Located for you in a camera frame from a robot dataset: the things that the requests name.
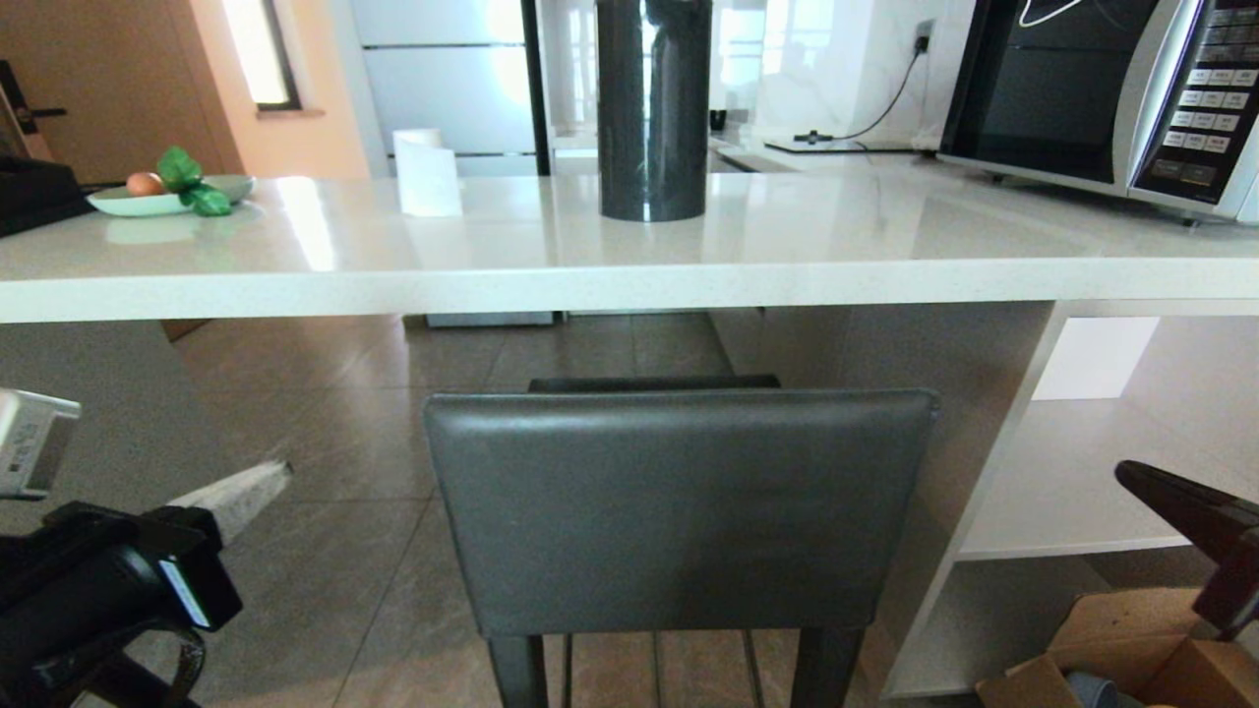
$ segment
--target shelf unit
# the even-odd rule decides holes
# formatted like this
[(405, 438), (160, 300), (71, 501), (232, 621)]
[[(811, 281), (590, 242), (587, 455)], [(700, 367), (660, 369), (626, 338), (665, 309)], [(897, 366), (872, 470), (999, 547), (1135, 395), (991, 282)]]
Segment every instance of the shelf unit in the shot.
[[(1187, 542), (1119, 486), (1121, 460), (1259, 499), (1259, 305), (1045, 305), (713, 312), (738, 373), (943, 394), (862, 655), (884, 699), (966, 693), (1034, 658), (1078, 595), (1112, 588), (1100, 563), (1162, 568), (1139, 585), (1202, 582), (1163, 563), (1196, 552), (1165, 548)], [(1031, 401), (1070, 317), (1129, 316), (1162, 320), (1119, 398)]]

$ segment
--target power outlet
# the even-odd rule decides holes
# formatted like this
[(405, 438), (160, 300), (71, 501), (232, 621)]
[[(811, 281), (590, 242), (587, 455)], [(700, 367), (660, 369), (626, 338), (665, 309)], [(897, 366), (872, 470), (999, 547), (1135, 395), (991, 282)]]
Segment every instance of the power outlet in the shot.
[(935, 20), (923, 20), (914, 28), (914, 53), (925, 54), (932, 44), (932, 33), (935, 30)]

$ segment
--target black cable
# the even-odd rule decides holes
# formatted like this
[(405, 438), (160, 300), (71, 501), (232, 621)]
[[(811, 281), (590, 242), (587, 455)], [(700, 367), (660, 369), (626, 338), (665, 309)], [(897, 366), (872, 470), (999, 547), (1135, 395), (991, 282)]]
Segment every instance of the black cable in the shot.
[(905, 92), (905, 86), (909, 83), (909, 73), (914, 71), (914, 64), (918, 63), (918, 57), (920, 57), (923, 54), (924, 54), (924, 52), (919, 52), (919, 50), (914, 52), (914, 58), (909, 60), (909, 68), (905, 69), (905, 78), (900, 79), (900, 88), (898, 88), (896, 89), (896, 94), (891, 97), (891, 103), (888, 103), (888, 110), (885, 110), (883, 113), (880, 113), (879, 117), (875, 118), (874, 122), (870, 123), (870, 126), (866, 127), (865, 130), (854, 132), (851, 135), (837, 135), (832, 140), (851, 140), (854, 137), (859, 137), (859, 136), (862, 136), (862, 135), (870, 132), (871, 130), (875, 128), (875, 126), (878, 126), (879, 123), (881, 123), (883, 120), (888, 117), (888, 113), (891, 112), (891, 108), (896, 106), (896, 101), (900, 101), (900, 94)]

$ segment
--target window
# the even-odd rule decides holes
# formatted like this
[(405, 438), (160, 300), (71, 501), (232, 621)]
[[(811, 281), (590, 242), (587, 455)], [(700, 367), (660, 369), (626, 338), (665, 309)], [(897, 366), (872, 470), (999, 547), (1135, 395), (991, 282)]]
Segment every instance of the window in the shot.
[(273, 0), (223, 0), (232, 42), (259, 111), (300, 111), (293, 69)]

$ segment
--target paper towel roll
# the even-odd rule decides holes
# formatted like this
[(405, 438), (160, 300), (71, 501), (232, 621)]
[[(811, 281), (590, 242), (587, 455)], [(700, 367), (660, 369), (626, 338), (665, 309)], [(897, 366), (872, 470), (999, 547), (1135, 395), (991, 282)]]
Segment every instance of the paper towel roll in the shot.
[(463, 213), (454, 151), (442, 145), (437, 128), (394, 131), (398, 203), (417, 217), (458, 217)]

